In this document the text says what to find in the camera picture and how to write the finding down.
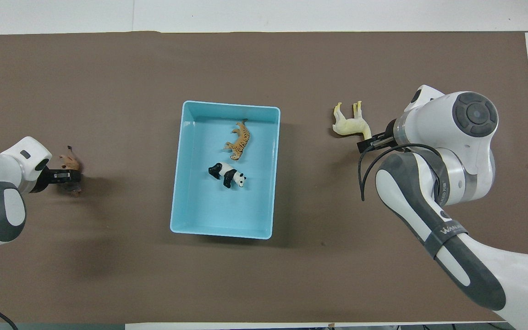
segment black band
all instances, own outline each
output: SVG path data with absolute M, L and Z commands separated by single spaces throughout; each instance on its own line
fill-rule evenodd
M 459 222 L 455 220 L 446 221 L 433 229 L 431 234 L 427 237 L 427 240 L 425 240 L 423 246 L 429 255 L 431 255 L 432 258 L 435 258 L 441 247 L 449 240 L 449 238 L 463 232 L 467 233 L 468 231 Z

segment black and white panda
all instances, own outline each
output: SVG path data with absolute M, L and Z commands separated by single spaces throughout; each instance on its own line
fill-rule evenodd
M 243 176 L 243 173 L 239 173 L 228 163 L 216 163 L 209 168 L 209 174 L 216 179 L 219 179 L 220 176 L 223 176 L 224 186 L 227 188 L 231 188 L 231 180 L 235 181 L 237 185 L 241 187 L 243 187 L 243 183 L 246 181 L 246 177 Z

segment light blue container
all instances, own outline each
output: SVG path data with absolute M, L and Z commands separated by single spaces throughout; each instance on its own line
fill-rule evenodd
M 226 142 L 234 143 L 236 122 L 251 138 L 238 161 Z M 267 240 L 272 236 L 274 192 L 281 111 L 277 107 L 186 101 L 172 196 L 170 230 L 185 234 Z M 223 185 L 208 168 L 225 162 L 244 174 L 243 187 Z

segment orange striped tiger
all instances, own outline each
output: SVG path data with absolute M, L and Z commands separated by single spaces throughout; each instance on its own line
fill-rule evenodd
M 239 127 L 239 129 L 234 129 L 231 132 L 237 134 L 237 140 L 235 143 L 226 142 L 224 149 L 231 149 L 233 151 L 233 154 L 229 156 L 232 160 L 238 160 L 239 157 L 242 156 L 243 149 L 248 144 L 248 141 L 250 140 L 250 132 L 246 128 L 246 125 L 244 123 L 247 121 L 247 119 L 244 119 L 241 123 L 235 123 Z

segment brown table surface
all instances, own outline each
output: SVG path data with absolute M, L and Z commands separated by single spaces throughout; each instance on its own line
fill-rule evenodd
M 349 117 L 362 100 L 381 132 L 421 84 L 495 103 L 496 182 L 446 210 L 476 240 L 528 253 L 523 33 L 0 35 L 0 152 L 28 135 L 54 155 L 70 144 L 85 175 L 81 197 L 25 197 L 23 233 L 0 246 L 0 310 L 16 322 L 499 319 L 429 259 L 373 175 L 360 201 L 359 138 L 331 131 L 333 106 Z M 270 240 L 170 231 L 185 100 L 280 108 Z

